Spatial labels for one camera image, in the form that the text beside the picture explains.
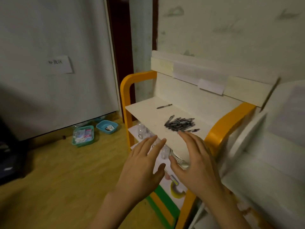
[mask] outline white wall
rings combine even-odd
[[[129,0],[134,73],[150,71],[153,37],[153,0]],[[136,102],[153,96],[153,81],[135,83]]]
[[[158,50],[305,79],[305,0],[159,0]]]
[[[26,139],[118,110],[103,0],[0,0],[0,115]],[[68,55],[74,73],[49,75]]]

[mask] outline floor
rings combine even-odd
[[[0,186],[0,228],[86,228],[127,158],[126,131],[96,132],[96,142],[77,148],[66,140],[30,152],[33,170]],[[121,229],[164,228],[146,200],[127,216]]]

